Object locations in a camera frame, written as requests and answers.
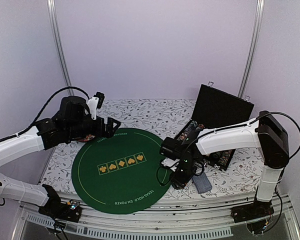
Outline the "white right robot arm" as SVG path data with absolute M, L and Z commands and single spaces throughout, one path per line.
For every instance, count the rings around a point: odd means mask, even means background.
M 290 161 L 288 133 L 274 117 L 276 112 L 261 111 L 248 121 L 213 129 L 195 130 L 184 141 L 166 137 L 159 153 L 167 159 L 178 160 L 174 176 L 178 186 L 186 184 L 195 174 L 195 162 L 212 153 L 245 148 L 258 149 L 263 158 L 263 169 L 249 206 L 252 218 L 259 218 L 268 210 L 281 172 Z

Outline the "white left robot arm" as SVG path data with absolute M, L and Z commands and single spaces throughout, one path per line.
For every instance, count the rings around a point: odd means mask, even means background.
M 24 133 L 18 133 L 0 142 L 0 167 L 28 154 L 82 140 L 89 135 L 111 138 L 121 122 L 97 115 L 103 100 L 101 93 L 87 100 L 79 96 L 63 97 L 59 110 L 53 117 L 35 121 Z M 2 173 L 0 198 L 45 207 L 53 217 L 60 217 L 65 211 L 59 195 L 51 186 L 25 183 Z

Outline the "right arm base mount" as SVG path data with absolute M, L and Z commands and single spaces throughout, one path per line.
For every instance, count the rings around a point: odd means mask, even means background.
M 247 224 L 247 229 L 255 235 L 264 233 L 269 224 L 266 217 L 271 217 L 274 213 L 272 201 L 263 202 L 254 200 L 252 203 L 235 206 L 231 208 L 231 217 L 235 223 L 246 222 L 262 218 L 260 221 L 255 221 Z

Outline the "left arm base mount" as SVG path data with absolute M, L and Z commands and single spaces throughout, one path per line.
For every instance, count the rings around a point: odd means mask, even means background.
M 78 223 L 83 210 L 80 203 L 72 199 L 67 203 L 62 203 L 60 196 L 52 186 L 47 184 L 42 186 L 47 191 L 48 200 L 45 205 L 39 206 L 38 212 L 52 219 Z

